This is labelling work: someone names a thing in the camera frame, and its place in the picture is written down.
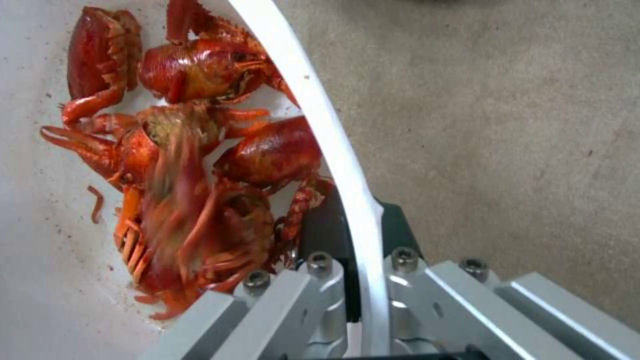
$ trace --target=white bowl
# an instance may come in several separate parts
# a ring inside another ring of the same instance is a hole
[[[240,22],[227,2],[204,3],[217,15]],[[135,302],[136,292],[127,287],[130,277],[111,235],[116,222],[113,210],[121,194],[76,154],[45,142],[38,134],[42,125],[61,126],[58,104],[69,100],[68,41],[85,5],[126,8],[142,25],[145,49],[165,43],[166,1],[0,3],[0,69],[4,82],[0,89],[4,118],[0,135],[4,143],[0,152],[0,354],[5,359],[132,358],[170,325],[149,320],[147,316],[157,309]],[[313,86],[323,91],[315,74],[311,76]],[[348,217],[349,208],[357,204],[368,207],[360,207],[357,214],[367,221],[363,223],[367,229],[352,231],[355,238],[373,232],[368,241],[379,241],[380,214],[372,205],[362,171],[331,104],[322,99],[319,105],[300,100],[303,108],[316,114],[311,119],[307,111],[325,155],[328,147],[333,148],[327,159],[329,165],[335,163],[330,167],[337,170],[333,172]],[[105,111],[135,113],[156,103],[139,86],[125,96],[123,103]],[[299,113],[284,96],[267,88],[243,106],[267,107],[278,119]],[[331,126],[323,126],[322,135],[318,134],[318,117],[322,115],[314,109],[318,106],[332,114],[326,119]],[[338,145],[328,143],[329,137],[334,137]],[[358,189],[348,197],[343,189],[346,181]],[[105,196],[97,225],[90,220],[95,197],[87,192],[88,185]],[[276,214],[286,210],[293,190],[290,186],[273,199]],[[351,211],[350,216],[352,223],[356,215]]]

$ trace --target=crayfish leg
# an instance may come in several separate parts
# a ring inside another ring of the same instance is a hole
[[[268,64],[264,60],[244,61],[234,63],[234,67],[238,71],[265,70]]]
[[[125,82],[121,81],[93,96],[69,101],[62,109],[63,123],[70,128],[76,127],[79,119],[90,117],[100,111],[100,109],[120,102],[124,97],[124,90]]]
[[[228,122],[254,121],[261,117],[268,117],[270,112],[267,109],[230,109],[216,108],[215,112],[222,115],[222,119]]]
[[[293,96],[293,92],[289,88],[289,84],[284,81],[284,78],[282,77],[282,75],[280,75],[280,72],[275,68],[275,66],[273,66],[271,74],[267,76],[265,84],[267,84],[268,87],[274,90],[282,92],[289,99],[289,101],[293,103],[293,105],[300,107],[300,105],[298,104],[298,100],[296,100],[296,97]]]
[[[136,295],[133,297],[133,299],[139,302],[140,304],[145,304],[145,305],[157,304],[157,302],[160,301],[158,297],[155,297],[153,295]]]
[[[254,133],[263,127],[269,125],[268,121],[256,121],[250,127],[239,127],[234,125],[227,126],[225,131],[225,139],[243,138],[251,133]]]
[[[145,271],[145,269],[147,268],[150,262],[151,262],[151,254],[149,251],[146,251],[145,254],[142,256],[142,259],[140,259],[138,266],[136,266],[136,269],[133,271],[133,274],[132,274],[133,281],[135,281],[136,283],[140,282],[142,273]]]
[[[241,251],[240,255],[237,255],[234,259],[228,260],[228,261],[220,261],[218,263],[215,264],[209,264],[207,265],[207,270],[216,272],[216,271],[223,271],[223,270],[230,270],[233,268],[239,268],[242,265],[246,264],[247,262],[250,262],[251,260],[251,255],[247,254],[247,251]]]
[[[124,244],[125,235],[131,229],[131,223],[134,222],[138,213],[140,213],[140,205],[142,201],[142,193],[135,186],[125,186],[123,189],[124,199],[122,200],[122,210],[118,225],[113,232],[113,239],[116,248],[120,250]]]
[[[219,282],[218,284],[215,284],[214,286],[211,286],[210,290],[218,291],[221,293],[231,293],[236,288],[236,286],[242,281],[242,279],[244,279],[245,276],[247,276],[250,272],[258,269],[259,267],[260,265],[256,263],[250,263],[246,267],[240,269],[235,274],[231,275],[227,280],[224,280],[222,282]]]
[[[149,318],[157,321],[175,318],[185,312],[201,294],[202,292],[193,284],[187,284],[179,289],[160,291],[156,296],[164,302],[166,311],[152,314]]]

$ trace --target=silver metal part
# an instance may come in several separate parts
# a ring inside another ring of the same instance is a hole
[[[391,264],[395,271],[415,271],[418,266],[418,253],[408,247],[395,248],[391,252]]]
[[[269,284],[271,284],[275,280],[276,276],[273,274],[269,274]],[[253,305],[260,300],[260,296],[266,291],[266,288],[263,291],[252,291],[251,285],[250,289],[247,289],[245,285],[236,286],[234,289],[234,296],[238,299],[244,300],[246,302],[247,307],[251,309]]]
[[[331,273],[333,259],[324,251],[312,252],[307,258],[307,271],[317,277],[324,277]]]
[[[320,285],[308,274],[280,273],[213,359],[300,357],[326,309]]]
[[[140,359],[211,357],[246,313],[247,307],[243,301],[208,291]]]
[[[287,20],[272,1],[230,0],[280,70],[329,164],[347,221],[360,283],[362,355],[389,353],[389,312],[382,265],[382,207],[357,164],[340,120]]]
[[[391,310],[391,354],[438,353],[438,348],[428,340],[425,327],[411,310],[399,301],[390,302]]]
[[[247,274],[242,281],[244,290],[253,296],[261,295],[269,287],[271,278],[264,270],[254,270]]]
[[[482,283],[484,283],[489,276],[489,266],[487,266],[484,260],[479,258],[463,258],[458,263],[458,266]]]
[[[640,336],[544,276],[532,273],[496,293],[588,359],[640,359]]]
[[[578,359],[450,261],[427,268],[419,259],[416,271],[407,273],[395,271],[388,257],[385,271],[390,299],[405,304],[428,339],[446,351],[473,345],[492,359]]]
[[[325,357],[340,357],[348,347],[347,340],[347,310],[344,297],[344,270],[342,265],[331,259],[323,264],[329,272],[320,278],[320,296],[325,301],[325,311],[316,331],[311,335],[302,358],[319,359]],[[305,273],[315,269],[312,266],[301,266],[299,272]]]

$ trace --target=cooked crayfish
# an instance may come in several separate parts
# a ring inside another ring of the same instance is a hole
[[[149,168],[156,161],[159,148],[168,146],[169,134],[181,126],[197,131],[198,143],[204,154],[213,151],[224,138],[237,138],[259,129],[236,126],[269,114],[268,110],[234,110],[210,105],[208,102],[188,102],[174,106],[153,106],[136,116],[126,114],[98,115],[83,122],[79,129],[43,126],[40,135],[48,142],[75,151],[94,171],[115,188],[123,190],[120,219],[114,232],[116,244],[123,242],[125,223],[139,213],[141,190]],[[116,140],[93,134],[114,135]]]
[[[320,167],[322,152],[304,117],[274,122],[244,137],[215,162],[233,180],[273,194],[291,181],[304,180]]]
[[[140,25],[127,10],[84,7],[68,49],[67,81],[71,101],[64,105],[65,126],[122,100],[138,84],[142,54]]]
[[[261,84],[283,92],[295,104],[286,82],[249,32],[213,17],[194,0],[172,0],[167,13],[167,44],[149,49],[140,63],[142,85],[156,97],[177,103],[215,99],[235,103]],[[186,41],[189,29],[198,39]]]
[[[161,153],[141,225],[129,222],[122,248],[134,282],[148,294],[137,299],[166,304],[156,320],[183,312],[205,290],[230,292],[263,265],[273,246],[267,198],[226,179],[210,189],[197,145],[189,131]]]

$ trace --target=white surface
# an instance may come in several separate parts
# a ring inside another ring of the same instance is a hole
[[[331,170],[344,206],[358,264],[362,301],[362,355],[387,355],[388,297],[382,267],[382,207],[320,80],[293,30],[271,1],[230,0],[267,49],[296,95]]]
[[[217,14],[238,19],[227,3],[206,3]],[[0,135],[4,144],[0,151],[3,359],[134,358],[157,338],[163,326],[147,318],[155,310],[137,304],[132,298],[135,291],[127,289],[129,275],[111,235],[116,222],[113,209],[121,195],[73,152],[46,143],[38,134],[42,125],[61,126],[58,104],[69,99],[68,38],[84,5],[83,1],[0,2],[0,31],[4,34],[0,38],[4,82],[0,88],[4,118]],[[145,48],[164,43],[166,1],[138,1],[127,6],[127,1],[104,0],[91,5],[128,8],[143,27]],[[108,111],[134,113],[155,103],[139,88]],[[330,107],[328,102],[319,104]],[[297,114],[280,94],[266,88],[243,106],[268,107],[278,119]],[[336,131],[336,124],[326,131]],[[339,131],[335,138],[346,141]],[[355,161],[352,152],[347,159]],[[339,187],[344,186],[350,172],[361,176],[354,164],[339,170]],[[90,221],[95,203],[95,197],[86,191],[90,184],[105,195],[98,225]],[[287,208],[294,188],[289,186],[273,199],[276,213]]]

